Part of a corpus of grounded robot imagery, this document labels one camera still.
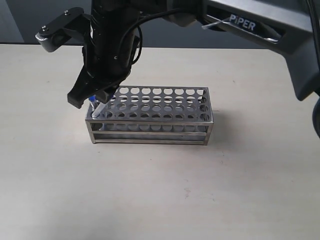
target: white table surface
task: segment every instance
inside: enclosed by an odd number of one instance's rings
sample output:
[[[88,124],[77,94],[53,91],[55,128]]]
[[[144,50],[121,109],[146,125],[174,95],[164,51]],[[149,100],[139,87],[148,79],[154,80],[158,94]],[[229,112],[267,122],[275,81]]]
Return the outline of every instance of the white table surface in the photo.
[[[144,49],[124,85],[205,86],[208,146],[92,144],[81,48],[0,45],[1,240],[318,240],[313,95],[268,50]]]

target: robotic arm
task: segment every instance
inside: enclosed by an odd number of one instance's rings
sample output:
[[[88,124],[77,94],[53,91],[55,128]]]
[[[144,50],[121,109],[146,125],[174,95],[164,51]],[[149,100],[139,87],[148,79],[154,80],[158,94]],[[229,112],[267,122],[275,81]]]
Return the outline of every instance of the robotic arm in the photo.
[[[95,95],[107,103],[130,74],[142,52],[140,25],[164,18],[181,27],[195,21],[203,29],[228,31],[281,54],[302,101],[320,95],[320,26],[315,4],[306,0],[310,14],[290,9],[277,0],[92,0],[91,15],[75,7],[36,34],[48,52],[70,38],[82,42],[84,65],[68,102],[81,108]],[[320,101],[313,114],[320,137]]]

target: table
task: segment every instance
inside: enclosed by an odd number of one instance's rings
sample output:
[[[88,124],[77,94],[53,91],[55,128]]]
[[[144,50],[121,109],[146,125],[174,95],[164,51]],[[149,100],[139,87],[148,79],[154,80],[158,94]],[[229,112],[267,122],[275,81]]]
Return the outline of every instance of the table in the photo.
[[[210,143],[189,146],[91,144],[67,103],[79,46],[0,54],[0,239],[319,239],[317,98],[280,55],[144,49],[125,85],[210,89]]]

